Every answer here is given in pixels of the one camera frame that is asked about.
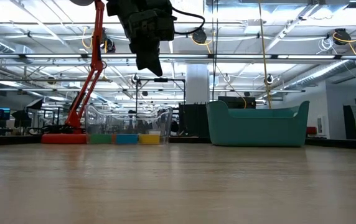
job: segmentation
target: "wooden table surface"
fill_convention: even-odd
[[[356,150],[0,146],[0,223],[356,223]]]

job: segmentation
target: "clear plastic bin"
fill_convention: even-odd
[[[151,113],[117,114],[88,105],[85,128],[89,144],[167,144],[172,107],[159,106]]]

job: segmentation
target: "yellow bin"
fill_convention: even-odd
[[[160,144],[160,135],[158,134],[140,134],[140,144]]]

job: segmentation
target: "red object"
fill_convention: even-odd
[[[91,93],[95,88],[96,82],[99,79],[103,71],[103,62],[101,58],[101,49],[100,49],[100,41],[103,31],[103,12],[105,10],[105,4],[101,0],[95,0],[95,7],[96,7],[96,18],[95,18],[95,30],[92,37],[92,60],[91,60],[91,71],[88,74],[85,83],[76,97],[76,100],[73,103],[72,110],[69,112],[67,120],[65,124],[73,127],[75,134],[81,134],[82,130],[80,128],[80,119],[83,116],[85,105],[87,105],[88,101],[90,100]],[[88,85],[92,81],[90,89],[88,90],[87,94],[85,93]],[[82,100],[83,104],[81,105],[80,111],[77,113],[77,108],[80,106]]]
[[[86,144],[85,134],[45,134],[41,138],[43,144]]]
[[[317,134],[316,127],[307,127],[307,134]]]

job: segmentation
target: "white column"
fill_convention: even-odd
[[[210,78],[207,64],[187,65],[186,103],[208,103],[210,101]]]

